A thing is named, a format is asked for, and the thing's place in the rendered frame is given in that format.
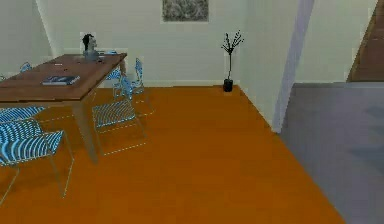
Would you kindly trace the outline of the black potted bare plant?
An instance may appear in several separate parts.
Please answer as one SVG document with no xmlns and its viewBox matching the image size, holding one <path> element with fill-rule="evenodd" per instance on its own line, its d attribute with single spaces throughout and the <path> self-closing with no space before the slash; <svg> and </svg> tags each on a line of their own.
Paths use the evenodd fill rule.
<svg viewBox="0 0 384 224">
<path fill-rule="evenodd" d="M 232 72 L 232 54 L 236 47 L 244 41 L 244 38 L 241 35 L 241 30 L 238 30 L 235 33 L 235 36 L 233 40 L 230 40 L 229 34 L 225 34 L 224 43 L 222 44 L 221 48 L 228 54 L 228 75 L 223 81 L 223 91 L 224 92 L 231 92 L 233 89 L 233 83 L 234 81 L 231 79 L 231 72 Z"/>
</svg>

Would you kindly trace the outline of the grey bust statue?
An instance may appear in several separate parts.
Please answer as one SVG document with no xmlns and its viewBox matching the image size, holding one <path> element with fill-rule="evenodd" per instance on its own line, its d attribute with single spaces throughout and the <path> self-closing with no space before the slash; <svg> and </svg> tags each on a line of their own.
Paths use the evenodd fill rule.
<svg viewBox="0 0 384 224">
<path fill-rule="evenodd" d="M 84 57 L 89 61 L 97 61 L 98 60 L 98 52 L 95 50 L 97 47 L 97 42 L 95 37 L 92 34 L 86 34 L 82 38 L 84 44 Z"/>
</svg>

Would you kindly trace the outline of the brown wooden dining table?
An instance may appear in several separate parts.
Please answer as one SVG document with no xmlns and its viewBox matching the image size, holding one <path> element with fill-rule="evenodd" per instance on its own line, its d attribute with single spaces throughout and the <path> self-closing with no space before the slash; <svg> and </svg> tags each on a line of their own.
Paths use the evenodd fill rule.
<svg viewBox="0 0 384 224">
<path fill-rule="evenodd" d="M 126 53 L 105 54 L 100 61 L 88 61 L 80 54 L 56 57 L 0 82 L 0 108 L 70 106 L 85 149 L 96 164 L 96 139 L 86 101 L 114 68 L 125 68 L 126 57 Z M 79 76 L 79 79 L 72 85 L 43 85 L 42 82 L 50 76 Z"/>
</svg>

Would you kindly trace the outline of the blue book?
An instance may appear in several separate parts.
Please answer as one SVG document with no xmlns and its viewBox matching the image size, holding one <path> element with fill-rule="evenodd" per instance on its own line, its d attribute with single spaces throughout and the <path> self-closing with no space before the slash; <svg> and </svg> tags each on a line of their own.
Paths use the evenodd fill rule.
<svg viewBox="0 0 384 224">
<path fill-rule="evenodd" d="M 66 86 L 74 84 L 79 79 L 79 76 L 50 76 L 43 80 L 41 84 Z"/>
</svg>

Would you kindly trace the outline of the brown wooden door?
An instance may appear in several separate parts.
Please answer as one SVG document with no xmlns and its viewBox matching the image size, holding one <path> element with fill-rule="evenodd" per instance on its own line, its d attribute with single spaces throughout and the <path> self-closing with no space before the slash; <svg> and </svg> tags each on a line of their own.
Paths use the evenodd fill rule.
<svg viewBox="0 0 384 224">
<path fill-rule="evenodd" d="M 384 82 L 384 0 L 375 6 L 347 81 Z"/>
</svg>

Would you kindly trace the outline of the grey framed wall picture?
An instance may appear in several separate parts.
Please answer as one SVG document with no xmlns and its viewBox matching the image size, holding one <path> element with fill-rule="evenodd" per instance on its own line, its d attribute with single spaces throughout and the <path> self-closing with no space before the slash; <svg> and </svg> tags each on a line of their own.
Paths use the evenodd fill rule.
<svg viewBox="0 0 384 224">
<path fill-rule="evenodd" d="M 162 0 L 165 22 L 208 22 L 209 0 Z"/>
</svg>

